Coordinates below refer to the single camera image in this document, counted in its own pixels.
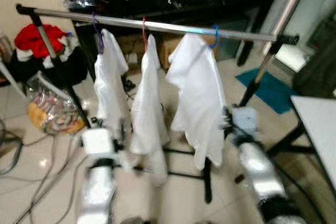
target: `cable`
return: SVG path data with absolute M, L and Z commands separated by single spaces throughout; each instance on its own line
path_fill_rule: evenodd
M 242 128 L 240 128 L 239 126 L 237 126 L 234 123 L 231 123 L 231 125 L 233 127 L 235 127 L 236 129 L 240 130 L 243 134 L 252 137 L 250 134 L 248 134 L 246 131 L 244 131 Z M 268 155 L 266 155 L 266 157 L 270 160 L 270 162 L 272 162 L 272 164 L 274 165 L 274 167 L 279 170 L 283 175 L 285 175 L 305 196 L 305 198 L 307 199 L 307 201 L 309 202 L 309 204 L 311 205 L 311 207 L 313 208 L 313 210 L 315 211 L 315 213 L 317 214 L 317 216 L 319 217 L 320 221 L 322 224 L 327 223 L 323 217 L 323 215 L 321 214 L 320 210 L 318 209 L 318 207 L 316 206 L 316 204 L 314 203 L 314 201 L 311 199 L 311 197 L 308 195 L 308 193 L 295 181 L 295 179 L 293 179 L 287 172 L 285 172 L 278 164 L 277 162 L 275 162 L 274 159 L 272 159 L 271 157 L 269 157 Z
M 55 222 L 55 224 L 60 224 L 65 217 L 69 214 L 72 204 L 74 203 L 74 198 L 75 198 L 75 191 L 76 191 L 76 179 L 77 179 L 77 172 L 79 167 L 85 162 L 85 160 L 88 158 L 88 156 L 86 156 L 85 158 L 83 158 L 81 160 L 81 162 L 76 166 L 75 168 L 75 172 L 74 172 L 74 178 L 72 180 L 72 189 L 71 189 L 71 195 L 70 195 L 70 199 L 69 199 L 69 204 L 67 207 L 67 210 L 65 211 L 65 213 L 62 215 L 61 218 L 58 219 L 58 221 Z
M 71 146 L 73 141 L 76 139 L 76 136 L 74 136 L 69 143 L 68 146 L 68 152 L 67 152 L 67 158 L 66 160 L 69 160 L 70 158 L 70 151 L 71 151 Z M 49 175 L 48 178 L 53 178 L 59 174 L 60 170 L 52 175 Z M 23 181 L 23 182 L 40 182 L 43 180 L 43 178 L 39 179 L 30 179 L 30 178 L 21 178 L 21 177 L 16 177 L 16 176 L 0 176 L 0 179 L 11 179 L 11 180 L 17 180 L 17 181 Z
M 50 158 L 50 166 L 48 168 L 48 171 L 46 172 L 46 174 L 44 175 L 41 183 L 39 184 L 38 188 L 36 189 L 32 199 L 31 199 L 31 202 L 30 202 L 30 205 L 31 207 L 33 208 L 34 204 L 35 204 L 35 199 L 38 195 L 38 193 L 40 192 L 41 188 L 43 187 L 46 179 L 48 178 L 51 170 L 53 169 L 54 167 L 54 163 L 55 163 L 55 152 L 56 152 L 56 147 L 57 147 L 57 141 L 56 141 L 56 137 L 53 138 L 53 146 L 51 147 L 51 158 Z M 33 213 L 32 211 L 30 210 L 29 211 L 29 217 L 30 217 L 30 222 L 31 224 L 33 224 Z
M 63 164 L 62 168 L 58 172 L 58 174 L 55 176 L 55 178 L 46 186 L 46 188 L 42 191 L 42 193 L 36 198 L 35 203 L 33 206 L 29 205 L 16 219 L 14 223 L 20 223 L 26 216 L 29 214 L 29 212 L 36 207 L 41 200 L 48 195 L 48 193 L 53 189 L 53 187 L 56 185 L 56 183 L 63 177 L 65 172 L 67 171 L 67 168 L 69 167 L 69 164 L 72 163 L 72 161 L 76 158 L 78 149 L 76 148 L 73 152 L 73 154 L 69 157 L 67 161 Z
M 9 134 L 9 135 L 12 135 L 12 136 L 14 136 L 14 137 L 16 137 L 16 138 L 21 139 L 21 137 L 19 137 L 17 134 L 15 134 L 15 133 L 12 132 L 12 131 L 7 131 L 7 130 L 6 130 L 6 134 Z M 24 144 L 24 143 L 23 143 L 22 146 L 24 146 L 24 147 L 31 147 L 31 146 L 33 146 L 33 145 L 35 145 L 35 144 L 38 144 L 38 143 L 42 142 L 44 139 L 46 139 L 46 138 L 49 137 L 49 136 L 52 136 L 52 135 L 49 135 L 49 134 L 44 135 L 44 136 L 40 137 L 38 140 L 36 140 L 36 141 L 34 141 L 34 142 L 32 142 L 32 143 L 29 143 L 29 144 Z

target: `bottle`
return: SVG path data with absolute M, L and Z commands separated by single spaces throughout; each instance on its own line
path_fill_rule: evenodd
M 8 37 L 0 30 L 0 57 L 5 63 L 10 63 L 13 48 Z

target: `black cable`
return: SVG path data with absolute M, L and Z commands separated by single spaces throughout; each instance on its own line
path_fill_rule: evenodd
M 55 222 L 55 224 L 60 224 L 64 219 L 65 217 L 69 214 L 70 210 L 71 210 L 71 207 L 72 207 L 72 204 L 74 202 L 74 198 L 75 198 L 75 191 L 76 191 L 76 179 L 77 179 L 77 172 L 78 172 L 78 169 L 79 167 L 84 163 L 84 161 L 88 158 L 88 156 L 86 156 L 85 158 L 83 158 L 81 160 L 81 162 L 76 166 L 75 168 L 75 172 L 74 172 L 74 178 L 72 180 L 72 189 L 71 189 L 71 195 L 70 195 L 70 199 L 69 199 L 69 204 L 68 204 L 68 207 L 67 207 L 67 210 L 65 211 L 65 213 L 62 215 L 61 218 L 58 219 L 58 221 Z
M 252 137 L 250 134 L 248 134 L 246 131 L 244 131 L 242 128 L 240 128 L 238 125 L 231 123 L 231 125 L 233 127 L 235 127 L 236 129 L 240 130 L 243 134 Z M 307 201 L 309 202 L 309 204 L 311 205 L 311 207 L 313 208 L 313 210 L 315 211 L 315 213 L 317 214 L 317 216 L 319 217 L 320 221 L 322 224 L 327 223 L 322 215 L 322 213 L 320 212 L 319 208 L 316 206 L 316 204 L 314 203 L 314 201 L 311 199 L 311 197 L 308 195 L 308 193 L 295 181 L 295 179 L 293 179 L 287 172 L 285 172 L 277 162 L 275 162 L 274 159 L 272 159 L 271 157 L 269 157 L 268 155 L 266 155 L 266 157 L 272 162 L 272 164 L 274 165 L 274 167 L 279 170 L 283 175 L 285 175 L 305 196 L 305 198 L 307 199 Z
M 19 137 L 17 134 L 15 134 L 15 133 L 12 132 L 12 131 L 7 131 L 7 130 L 6 130 L 6 134 L 12 135 L 12 136 L 14 136 L 14 137 L 16 137 L 16 138 L 19 138 L 19 139 L 22 139 L 21 137 Z M 40 137 L 38 140 L 36 140 L 36 141 L 34 141 L 34 142 L 32 142 L 32 143 L 29 143 L 29 144 L 24 144 L 24 143 L 23 143 L 22 146 L 24 146 L 24 147 L 31 147 L 31 146 L 33 146 L 33 145 L 35 145 L 35 144 L 38 144 L 38 143 L 42 142 L 44 139 L 46 139 L 46 138 L 49 137 L 49 136 L 52 136 L 52 135 L 49 135 L 49 134 L 44 135 L 44 136 Z
M 38 144 L 38 143 L 42 142 L 44 139 L 46 139 L 46 138 L 49 137 L 49 136 L 51 136 L 51 135 L 45 135 L 45 136 L 39 138 L 38 140 L 36 140 L 36 141 L 34 141 L 34 142 L 32 142 L 32 143 L 29 143 L 29 144 L 23 144 L 23 146 L 24 146 L 24 147 L 31 147 L 31 146 L 33 146 L 33 145 L 35 145 L 35 144 Z
M 53 146 L 51 147 L 51 158 L 50 158 L 50 166 L 48 168 L 48 171 L 46 172 L 46 174 L 44 175 L 41 183 L 39 184 L 38 188 L 36 189 L 32 199 L 31 199 L 31 202 L 30 202 L 30 206 L 31 208 L 34 207 L 34 204 L 35 204 L 35 200 L 36 200 L 36 197 L 38 195 L 38 193 L 40 192 L 41 188 L 43 187 L 45 181 L 47 180 L 51 170 L 53 169 L 54 167 L 54 163 L 55 163 L 55 152 L 56 152 L 56 147 L 57 147 L 57 141 L 56 141 L 56 138 L 53 137 Z M 33 212 L 30 210 L 29 211 L 29 217 L 30 217 L 30 222 L 31 224 L 34 223 L 33 221 Z

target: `desk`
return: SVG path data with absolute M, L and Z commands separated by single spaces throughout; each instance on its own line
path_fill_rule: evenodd
M 268 151 L 316 154 L 336 199 L 336 100 L 292 96 L 293 108 L 300 120 L 298 126 Z M 292 145 L 306 134 L 311 147 Z

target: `black stand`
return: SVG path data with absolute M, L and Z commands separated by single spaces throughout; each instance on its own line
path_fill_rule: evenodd
M 186 155 L 194 155 L 194 152 L 185 152 L 185 151 L 179 151 L 179 150 L 173 150 L 169 148 L 164 148 L 164 152 L 169 153 L 179 153 L 179 154 L 186 154 Z M 149 169 L 144 169 L 142 167 L 135 167 L 135 170 L 141 171 L 141 172 L 150 172 Z M 168 172 L 168 175 L 174 175 L 174 176 L 180 176 L 180 177 L 186 177 L 186 178 L 193 178 L 193 179 L 201 179 L 204 181 L 204 191 L 205 191 L 205 202 L 207 204 L 210 204 L 212 202 L 212 189 L 211 189 L 211 161 L 206 158 L 204 169 L 202 170 L 202 175 L 191 175 L 191 174 L 185 174 L 185 173 L 175 173 L 175 172 Z
M 254 93 L 259 89 L 260 82 L 266 73 L 267 67 L 270 64 L 272 58 L 275 54 L 278 53 L 280 48 L 283 44 L 289 44 L 289 45 L 296 45 L 299 41 L 299 36 L 285 36 L 281 35 L 278 36 L 278 39 L 276 42 L 274 42 L 269 49 L 267 56 L 265 57 L 263 63 L 261 64 L 257 76 L 251 83 L 248 85 L 245 94 L 243 96 L 243 99 L 241 100 L 239 106 L 244 107 L 248 103 L 248 101 L 251 99 L 251 97 L 254 95 Z
M 306 153 L 314 154 L 315 151 L 311 147 L 292 145 L 297 138 L 305 133 L 305 127 L 302 123 L 292 130 L 287 136 L 285 136 L 279 143 L 268 150 L 267 154 L 270 157 L 278 155 L 280 152 L 295 152 L 295 153 Z

